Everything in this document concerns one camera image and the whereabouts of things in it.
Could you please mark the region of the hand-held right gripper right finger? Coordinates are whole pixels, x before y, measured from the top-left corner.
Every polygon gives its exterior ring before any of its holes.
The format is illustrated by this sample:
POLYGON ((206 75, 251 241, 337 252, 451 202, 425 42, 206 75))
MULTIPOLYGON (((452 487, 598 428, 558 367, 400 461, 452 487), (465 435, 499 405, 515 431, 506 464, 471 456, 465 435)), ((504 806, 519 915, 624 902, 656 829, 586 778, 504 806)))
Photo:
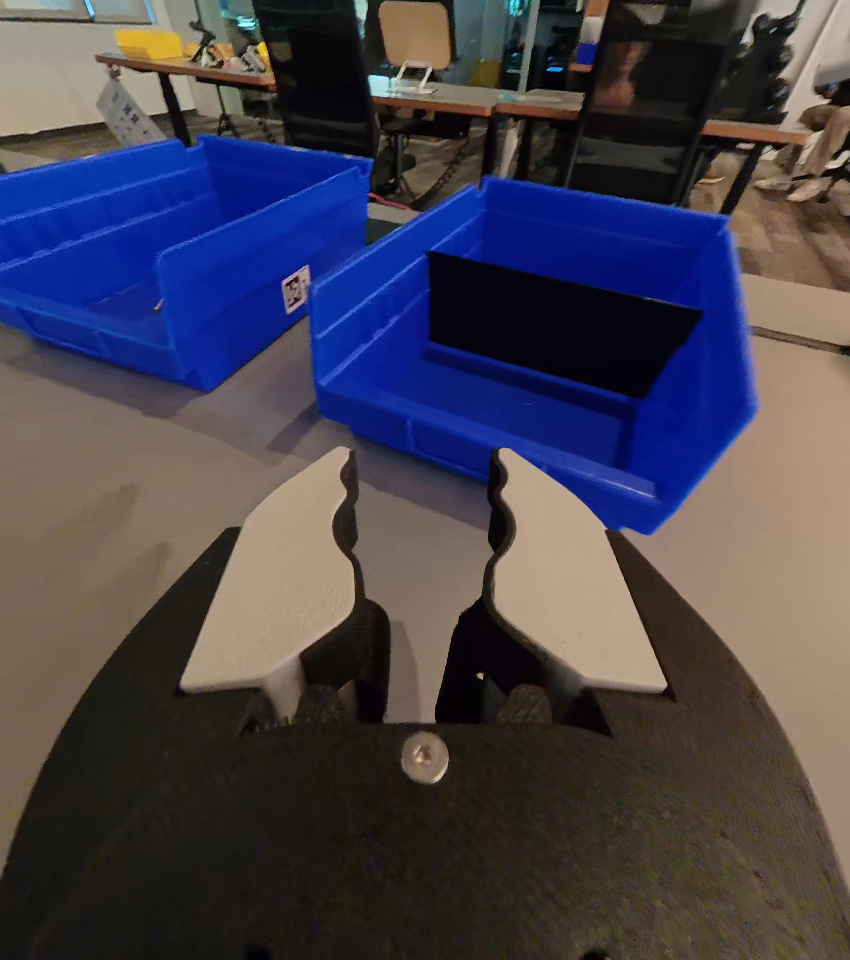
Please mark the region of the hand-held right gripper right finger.
POLYGON ((661 697, 669 683, 593 511, 515 450, 489 464, 492 556, 482 599, 493 622, 530 654, 527 682, 570 719, 597 690, 661 697))

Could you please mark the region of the black table mat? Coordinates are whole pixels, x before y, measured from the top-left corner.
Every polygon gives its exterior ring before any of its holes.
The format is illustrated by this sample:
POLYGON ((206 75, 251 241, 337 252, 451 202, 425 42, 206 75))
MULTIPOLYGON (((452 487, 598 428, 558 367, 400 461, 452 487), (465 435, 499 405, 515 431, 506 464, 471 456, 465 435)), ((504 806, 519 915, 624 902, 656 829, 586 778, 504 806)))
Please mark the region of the black table mat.
POLYGON ((384 236, 399 229, 419 215, 418 211, 403 206, 370 201, 364 229, 364 245, 372 246, 384 236))

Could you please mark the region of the black panel with tan insert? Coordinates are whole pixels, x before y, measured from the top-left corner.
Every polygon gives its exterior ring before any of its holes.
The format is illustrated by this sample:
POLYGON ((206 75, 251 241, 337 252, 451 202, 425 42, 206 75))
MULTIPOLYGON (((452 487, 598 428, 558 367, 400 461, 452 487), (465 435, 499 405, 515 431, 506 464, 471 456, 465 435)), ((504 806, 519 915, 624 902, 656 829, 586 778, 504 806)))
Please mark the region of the black panel with tan insert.
POLYGON ((456 60, 453 1, 383 1, 377 19, 390 66, 441 71, 456 60))

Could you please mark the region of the wooden desk with black legs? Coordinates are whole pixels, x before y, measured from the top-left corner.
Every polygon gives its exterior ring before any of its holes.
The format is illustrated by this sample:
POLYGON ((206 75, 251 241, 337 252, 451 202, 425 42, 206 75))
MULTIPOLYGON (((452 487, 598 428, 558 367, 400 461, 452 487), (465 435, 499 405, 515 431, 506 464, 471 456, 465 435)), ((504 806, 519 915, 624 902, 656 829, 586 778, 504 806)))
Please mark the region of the wooden desk with black legs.
POLYGON ((191 132, 182 112, 178 97, 175 93, 171 77, 180 76, 194 79, 200 83, 219 88, 237 90, 262 90, 269 93, 277 91, 277 87, 270 73, 255 73, 249 70, 236 69, 232 66, 202 67, 186 58, 152 60, 139 57, 127 57, 123 54, 96 54, 95 60, 106 66, 115 77, 122 69, 141 74, 154 74, 159 78, 164 102, 167 108, 174 135, 191 148, 191 132))
MULTIPOLYGON (((461 114, 484 118, 488 122, 482 155, 481 174, 489 176, 496 168, 497 130, 501 122, 515 119, 525 123, 519 139, 515 178, 527 178, 534 126, 537 122, 573 123, 583 95, 571 91, 534 90, 527 93, 435 83, 429 91, 395 78, 369 77, 373 102, 379 107, 402 107, 427 113, 461 114)), ((764 150, 770 147, 805 148, 812 133, 799 126, 773 126, 726 119, 710 119, 702 130, 703 145, 696 149, 693 170, 704 168, 720 149, 750 145, 738 174, 726 193, 720 214, 731 216, 749 185, 764 150)))

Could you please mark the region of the black mesh office chair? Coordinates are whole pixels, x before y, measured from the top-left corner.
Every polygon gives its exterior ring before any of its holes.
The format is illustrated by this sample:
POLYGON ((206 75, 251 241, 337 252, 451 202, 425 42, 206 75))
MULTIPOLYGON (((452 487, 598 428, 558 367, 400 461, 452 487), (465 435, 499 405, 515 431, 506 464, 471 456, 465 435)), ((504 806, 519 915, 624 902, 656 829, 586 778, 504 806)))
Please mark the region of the black mesh office chair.
POLYGON ((609 2, 571 146, 555 183, 664 206, 681 203, 698 142, 741 38, 736 2, 609 2), (649 42, 624 112, 592 109, 611 42, 649 42))

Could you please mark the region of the white printed sign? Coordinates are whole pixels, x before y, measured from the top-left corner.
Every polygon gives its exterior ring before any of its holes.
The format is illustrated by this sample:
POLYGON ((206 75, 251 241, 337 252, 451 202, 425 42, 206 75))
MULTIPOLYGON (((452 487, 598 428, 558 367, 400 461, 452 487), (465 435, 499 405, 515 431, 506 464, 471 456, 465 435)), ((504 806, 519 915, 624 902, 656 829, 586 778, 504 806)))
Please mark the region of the white printed sign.
POLYGON ((96 107, 107 128, 122 147, 146 146, 167 139, 117 78, 106 80, 96 107))

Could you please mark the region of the black bin divider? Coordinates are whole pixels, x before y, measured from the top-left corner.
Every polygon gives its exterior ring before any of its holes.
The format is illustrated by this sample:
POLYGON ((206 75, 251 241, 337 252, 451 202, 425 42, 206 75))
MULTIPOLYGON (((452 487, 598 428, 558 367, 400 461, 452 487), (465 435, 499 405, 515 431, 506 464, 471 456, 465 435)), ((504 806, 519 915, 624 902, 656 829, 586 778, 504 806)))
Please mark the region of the black bin divider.
POLYGON ((642 400, 701 309, 427 253, 436 345, 642 400))

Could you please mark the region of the white tablet stand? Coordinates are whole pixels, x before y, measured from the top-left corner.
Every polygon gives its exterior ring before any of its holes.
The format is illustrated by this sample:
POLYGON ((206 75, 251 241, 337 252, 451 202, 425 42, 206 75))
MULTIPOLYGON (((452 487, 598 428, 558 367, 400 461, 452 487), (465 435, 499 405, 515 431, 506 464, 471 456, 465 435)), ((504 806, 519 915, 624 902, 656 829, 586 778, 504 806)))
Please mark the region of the white tablet stand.
POLYGON ((431 97, 437 90, 434 65, 429 61, 407 58, 388 81, 389 93, 395 96, 431 97))

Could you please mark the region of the brown mannequin head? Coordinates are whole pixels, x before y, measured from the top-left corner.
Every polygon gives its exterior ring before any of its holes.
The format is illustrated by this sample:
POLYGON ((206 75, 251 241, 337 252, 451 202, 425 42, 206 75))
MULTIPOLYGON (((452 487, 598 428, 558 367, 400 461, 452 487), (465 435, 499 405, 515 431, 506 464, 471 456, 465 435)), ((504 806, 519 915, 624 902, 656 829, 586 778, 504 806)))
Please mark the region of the brown mannequin head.
POLYGON ((597 71, 592 94, 592 109, 618 114, 633 103, 635 74, 647 57, 649 42, 614 41, 597 71))

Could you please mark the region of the black high-back chair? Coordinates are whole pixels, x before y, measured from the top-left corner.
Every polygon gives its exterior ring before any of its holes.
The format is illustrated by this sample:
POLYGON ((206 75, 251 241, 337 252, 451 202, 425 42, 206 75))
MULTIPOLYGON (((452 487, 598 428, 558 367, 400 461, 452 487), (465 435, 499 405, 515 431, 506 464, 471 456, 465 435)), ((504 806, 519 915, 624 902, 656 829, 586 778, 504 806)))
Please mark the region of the black high-back chair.
POLYGON ((287 145, 373 160, 381 131, 354 4, 255 1, 287 145))

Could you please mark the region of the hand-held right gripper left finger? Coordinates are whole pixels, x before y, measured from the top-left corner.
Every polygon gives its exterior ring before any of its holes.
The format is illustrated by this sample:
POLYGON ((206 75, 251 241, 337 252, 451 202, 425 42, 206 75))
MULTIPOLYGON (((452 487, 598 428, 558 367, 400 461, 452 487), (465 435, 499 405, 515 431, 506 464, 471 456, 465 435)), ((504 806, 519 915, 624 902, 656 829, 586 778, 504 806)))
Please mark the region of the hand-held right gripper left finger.
POLYGON ((309 684, 304 654, 358 604, 354 467, 354 451, 337 447, 250 512, 180 678, 183 693, 259 690, 276 717, 295 714, 309 684))

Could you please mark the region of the yellow paper pad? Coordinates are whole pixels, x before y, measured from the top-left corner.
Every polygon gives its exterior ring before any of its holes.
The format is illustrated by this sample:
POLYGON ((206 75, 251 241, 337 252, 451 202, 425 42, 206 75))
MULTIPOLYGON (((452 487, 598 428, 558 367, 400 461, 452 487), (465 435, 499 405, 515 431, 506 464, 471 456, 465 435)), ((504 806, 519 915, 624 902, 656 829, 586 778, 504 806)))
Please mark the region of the yellow paper pad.
POLYGON ((119 53, 128 59, 167 62, 184 56, 183 42, 175 31, 117 29, 114 38, 119 53))

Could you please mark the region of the blue plastic storage bin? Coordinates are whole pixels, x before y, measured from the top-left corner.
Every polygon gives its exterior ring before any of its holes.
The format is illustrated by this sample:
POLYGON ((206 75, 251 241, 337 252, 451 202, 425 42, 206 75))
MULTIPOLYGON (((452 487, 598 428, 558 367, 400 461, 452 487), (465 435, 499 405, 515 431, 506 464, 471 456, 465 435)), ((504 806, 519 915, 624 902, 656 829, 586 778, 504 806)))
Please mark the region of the blue plastic storage bin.
POLYGON ((0 324, 215 390, 364 249, 372 169, 201 136, 0 174, 0 324))

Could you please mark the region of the blue storage bin with divider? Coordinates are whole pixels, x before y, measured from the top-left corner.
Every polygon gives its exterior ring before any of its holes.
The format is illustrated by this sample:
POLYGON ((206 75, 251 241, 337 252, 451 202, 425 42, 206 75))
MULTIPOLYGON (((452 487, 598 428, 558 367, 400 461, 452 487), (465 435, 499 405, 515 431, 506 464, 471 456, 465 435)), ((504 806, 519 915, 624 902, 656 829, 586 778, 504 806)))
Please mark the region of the blue storage bin with divider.
POLYGON ((654 533, 758 409, 719 214, 490 177, 324 276, 310 324, 325 417, 479 481, 515 450, 614 530, 654 533), (637 400, 431 342, 431 250, 704 314, 637 400))

